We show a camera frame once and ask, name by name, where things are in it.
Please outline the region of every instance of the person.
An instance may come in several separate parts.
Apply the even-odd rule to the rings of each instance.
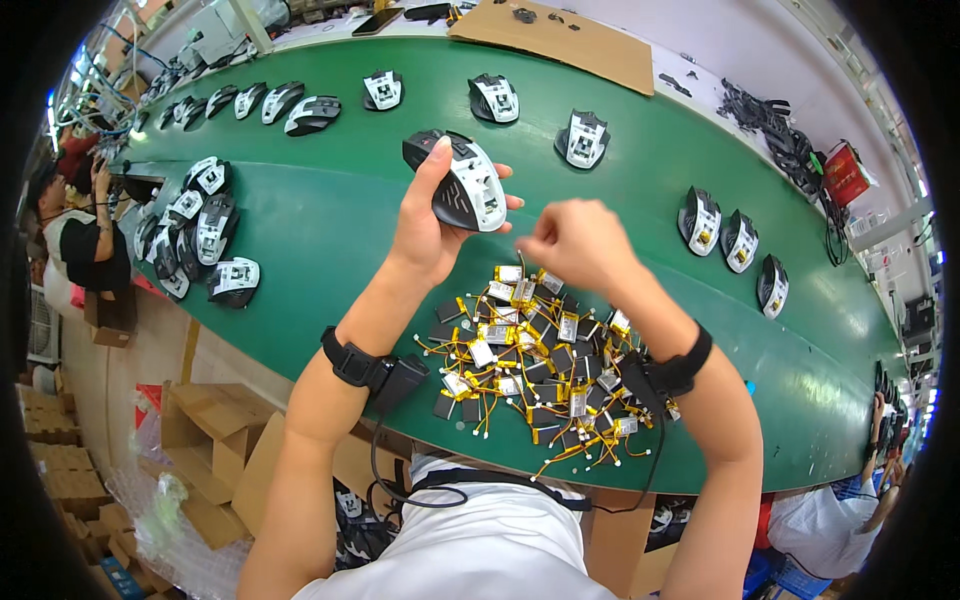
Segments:
[[[73,126],[68,125],[60,132],[60,153],[57,161],[57,171],[63,175],[67,185],[72,185],[77,192],[86,196],[93,190],[93,180],[90,168],[93,166],[93,156],[90,150],[100,139],[99,133],[93,133],[80,139],[73,136]]]
[[[66,180],[56,163],[40,165],[27,184],[27,206],[36,213],[54,266],[70,281],[112,300],[130,284],[131,263],[120,228],[110,219],[110,172],[90,168],[96,214],[66,208]]]
[[[877,498],[873,475],[883,419],[883,394],[874,394],[873,427],[863,471],[809,491],[781,492],[770,508],[767,539],[808,575],[840,579],[860,569],[883,521],[900,495],[904,471],[892,469],[892,486]]]
[[[372,356],[388,353],[430,290],[450,274],[469,233],[440,223],[431,200],[451,158],[444,136],[400,204],[383,264],[336,327],[341,345],[353,343]],[[501,178],[512,174],[495,166]],[[523,200],[508,196],[507,206],[518,209]],[[506,223],[499,231],[511,229]],[[623,310],[656,360],[687,355],[697,341],[697,323],[637,260],[617,216],[599,201],[550,204],[533,234],[516,245],[568,284]],[[733,600],[742,595],[756,529],[763,442],[743,379],[718,347],[710,347],[694,381],[693,391],[677,401],[708,474],[661,598]],[[322,350],[303,370],[290,396],[263,524],[240,574],[239,600],[613,598],[587,575],[580,514],[544,492],[508,483],[455,484],[468,496],[456,508],[404,505],[403,526],[376,561],[333,573],[333,454],[366,399],[367,389],[338,378]],[[456,466],[454,457],[415,454],[412,480],[451,463]],[[410,497],[442,503],[459,495],[425,489]]]

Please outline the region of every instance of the hand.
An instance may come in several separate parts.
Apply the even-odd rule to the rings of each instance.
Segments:
[[[880,427],[880,421],[883,419],[883,405],[886,403],[883,394],[874,392],[874,430]]]
[[[439,285],[450,275],[460,246],[476,233],[441,223],[433,213],[433,193],[450,170],[452,159],[450,138],[444,135],[417,169],[400,203],[394,246],[388,256],[388,259],[403,264],[431,286]],[[494,167],[502,180],[514,173],[513,169],[503,164],[494,164]],[[521,206],[523,200],[507,196],[507,208],[516,210]],[[511,228],[513,225],[504,223],[497,231],[507,233]]]
[[[107,201],[107,192],[110,189],[110,170],[107,167],[107,161],[104,160],[104,163],[100,165],[100,170],[97,171],[97,159],[96,157],[93,160],[93,166],[90,167],[90,180],[93,181],[93,201],[94,202],[106,202]]]
[[[616,213],[599,200],[568,200],[543,210],[516,247],[567,283],[610,299],[611,286],[640,267]]]

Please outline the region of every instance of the black wrist band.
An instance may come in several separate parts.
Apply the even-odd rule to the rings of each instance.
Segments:
[[[370,356],[350,342],[341,346],[334,333],[336,329],[335,325],[331,325],[320,338],[334,374],[356,388],[369,385],[383,359]]]

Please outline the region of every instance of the pile of batteries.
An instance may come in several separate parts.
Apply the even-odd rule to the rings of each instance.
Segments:
[[[597,319],[564,283],[540,269],[520,265],[493,268],[493,279],[479,294],[464,294],[437,306],[440,322],[422,339],[424,356],[442,356],[444,388],[434,415],[450,420],[460,406],[460,421],[472,433],[490,435],[491,413],[506,404],[530,427],[534,444],[563,451],[552,463],[583,455],[586,470],[621,465],[632,452],[631,434],[643,425],[653,428],[653,415],[623,386],[618,364],[639,346],[630,321],[611,308]],[[680,414],[667,400],[668,415]]]

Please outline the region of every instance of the blue cable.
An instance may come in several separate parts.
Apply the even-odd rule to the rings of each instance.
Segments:
[[[120,35],[120,32],[118,32],[117,30],[115,30],[115,29],[113,29],[112,27],[110,27],[107,23],[97,23],[97,25],[103,27],[103,28],[106,29],[107,31],[111,32],[111,33],[114,34],[115,36],[117,36],[117,37],[119,37],[120,39],[122,39],[123,42],[124,42],[125,44],[127,44],[127,47],[133,46],[133,44],[132,44],[128,39],[126,39],[125,37],[121,36],[121,35]],[[137,52],[139,52],[140,54],[142,54],[143,56],[147,57],[148,59],[152,59],[154,62],[156,62],[157,64],[159,64],[159,65],[162,66],[163,68],[165,68],[165,69],[169,69],[169,68],[170,68],[169,66],[167,66],[167,64],[166,64],[163,60],[158,59],[157,57],[155,57],[154,55],[150,54],[150,53],[147,52],[146,50],[143,50],[142,48],[135,48],[135,50],[136,50]]]

